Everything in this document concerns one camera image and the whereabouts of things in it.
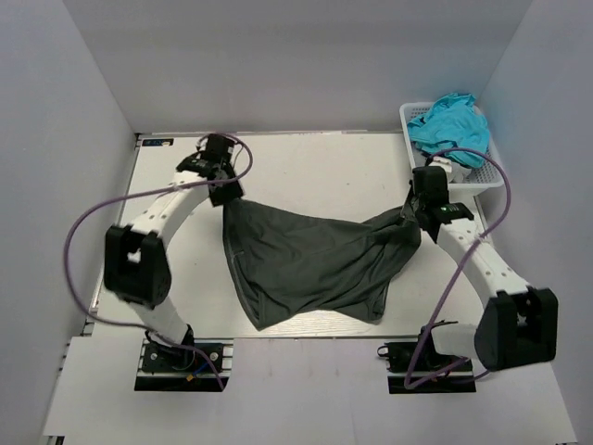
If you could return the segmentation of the dark grey t-shirt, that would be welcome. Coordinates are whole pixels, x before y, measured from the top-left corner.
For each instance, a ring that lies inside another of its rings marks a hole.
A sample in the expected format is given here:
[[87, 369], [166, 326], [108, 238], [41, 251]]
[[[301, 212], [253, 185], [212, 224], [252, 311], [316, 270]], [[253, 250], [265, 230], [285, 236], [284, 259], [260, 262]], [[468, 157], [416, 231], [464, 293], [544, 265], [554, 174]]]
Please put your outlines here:
[[222, 218], [235, 292], [257, 330], [313, 311], [380, 321], [391, 280], [422, 239], [400, 208], [349, 222], [236, 199], [224, 206]]

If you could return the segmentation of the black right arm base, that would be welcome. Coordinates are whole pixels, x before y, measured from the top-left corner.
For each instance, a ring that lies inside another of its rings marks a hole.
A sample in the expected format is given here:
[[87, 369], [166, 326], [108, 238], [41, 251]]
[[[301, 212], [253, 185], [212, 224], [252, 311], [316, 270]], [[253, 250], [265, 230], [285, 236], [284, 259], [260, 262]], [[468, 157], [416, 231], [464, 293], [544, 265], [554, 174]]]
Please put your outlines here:
[[431, 339], [423, 347], [411, 373], [410, 382], [414, 383], [431, 374], [435, 374], [435, 376], [414, 389], [407, 389], [404, 380], [417, 343], [417, 337], [390, 338], [377, 348], [377, 357], [384, 360], [386, 364], [390, 395], [470, 394], [476, 392], [472, 362], [465, 359], [455, 368], [443, 371], [443, 368], [453, 365], [459, 358], [436, 353]]

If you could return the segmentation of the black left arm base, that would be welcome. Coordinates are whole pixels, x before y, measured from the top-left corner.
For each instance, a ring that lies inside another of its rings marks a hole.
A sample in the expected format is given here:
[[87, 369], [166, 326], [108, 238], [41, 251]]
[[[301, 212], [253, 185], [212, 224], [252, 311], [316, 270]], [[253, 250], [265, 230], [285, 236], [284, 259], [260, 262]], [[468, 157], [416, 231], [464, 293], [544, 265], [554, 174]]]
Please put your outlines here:
[[222, 392], [232, 370], [233, 342], [230, 339], [195, 341], [214, 365], [219, 385], [207, 361], [199, 354], [172, 349], [145, 339], [140, 351], [134, 390], [137, 392]]

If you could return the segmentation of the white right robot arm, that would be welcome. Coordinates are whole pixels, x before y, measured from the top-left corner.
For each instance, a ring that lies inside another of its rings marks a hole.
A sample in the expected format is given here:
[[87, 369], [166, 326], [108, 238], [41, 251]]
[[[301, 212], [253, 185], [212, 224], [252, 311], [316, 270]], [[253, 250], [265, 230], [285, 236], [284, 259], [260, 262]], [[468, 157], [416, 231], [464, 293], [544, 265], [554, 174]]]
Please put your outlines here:
[[402, 215], [418, 223], [457, 263], [483, 306], [478, 324], [434, 324], [418, 347], [425, 367], [440, 369], [457, 356], [475, 359], [488, 371], [500, 371], [556, 358], [556, 295], [517, 274], [481, 238], [464, 204], [451, 203], [443, 188], [431, 194], [412, 185]]

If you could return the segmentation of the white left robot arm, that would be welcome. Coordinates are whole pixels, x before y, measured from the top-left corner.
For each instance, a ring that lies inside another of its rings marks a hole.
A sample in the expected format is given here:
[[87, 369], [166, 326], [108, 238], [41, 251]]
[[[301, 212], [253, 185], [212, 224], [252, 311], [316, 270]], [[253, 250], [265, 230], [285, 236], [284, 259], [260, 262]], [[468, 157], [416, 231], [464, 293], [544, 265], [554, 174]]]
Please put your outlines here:
[[177, 370], [196, 358], [193, 330], [170, 297], [172, 273], [167, 249], [185, 220], [208, 200], [214, 207], [243, 195], [227, 159], [184, 159], [170, 184], [146, 210], [124, 226], [111, 226], [105, 239], [104, 287], [140, 318], [148, 338], [162, 345]]

